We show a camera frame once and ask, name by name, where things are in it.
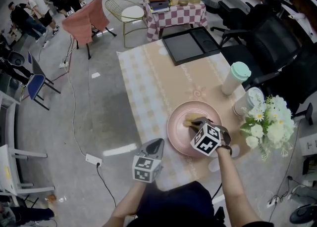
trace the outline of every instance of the white tumbler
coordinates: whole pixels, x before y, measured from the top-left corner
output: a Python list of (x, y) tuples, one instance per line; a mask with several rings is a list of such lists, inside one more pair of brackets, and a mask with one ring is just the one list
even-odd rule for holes
[(227, 78), (223, 82), (222, 92), (225, 95), (230, 95), (245, 82), (251, 75), (251, 71), (248, 66), (243, 62), (235, 62), (230, 67), (230, 72), (227, 75)]
[(245, 111), (242, 107), (245, 107), (246, 111), (250, 111), (258, 105), (259, 100), (264, 102), (263, 92), (257, 87), (252, 87), (233, 105), (233, 112), (238, 116), (243, 116)]

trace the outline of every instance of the person in white shirt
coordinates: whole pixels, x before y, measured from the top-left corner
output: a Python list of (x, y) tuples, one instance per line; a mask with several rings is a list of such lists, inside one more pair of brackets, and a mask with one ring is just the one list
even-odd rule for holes
[(40, 22), (47, 27), (48, 25), (53, 29), (52, 38), (59, 32), (59, 26), (52, 19), (49, 8), (44, 0), (28, 0), (31, 9), (35, 12)]

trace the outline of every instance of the pink plate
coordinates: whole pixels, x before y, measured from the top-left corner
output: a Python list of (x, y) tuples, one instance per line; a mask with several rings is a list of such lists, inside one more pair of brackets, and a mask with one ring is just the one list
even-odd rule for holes
[(190, 141), (194, 138), (195, 132), (183, 125), (188, 113), (202, 114), (202, 116), (207, 117), (218, 125), (222, 125), (221, 118), (212, 106), (194, 100), (179, 105), (168, 119), (167, 134), (174, 148), (187, 156), (204, 157), (204, 154), (198, 152), (190, 145)]

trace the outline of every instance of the round white seat cushion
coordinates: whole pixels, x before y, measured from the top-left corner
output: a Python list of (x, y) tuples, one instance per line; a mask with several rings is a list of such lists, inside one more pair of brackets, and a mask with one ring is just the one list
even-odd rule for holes
[(142, 8), (140, 8), (139, 6), (135, 5), (135, 6), (131, 6), (128, 8), (125, 8), (122, 13), (121, 13), (121, 20), (123, 22), (129, 22), (129, 21), (133, 21), (136, 19), (129, 19), (129, 18), (125, 18), (124, 16), (127, 17), (132, 17), (132, 18), (142, 18), (144, 16), (144, 11)]

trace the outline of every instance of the black tray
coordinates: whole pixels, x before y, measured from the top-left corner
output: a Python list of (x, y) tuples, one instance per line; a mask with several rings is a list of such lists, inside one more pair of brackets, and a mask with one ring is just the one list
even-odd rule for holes
[(175, 66), (220, 53), (220, 46), (204, 27), (164, 36), (162, 41)]

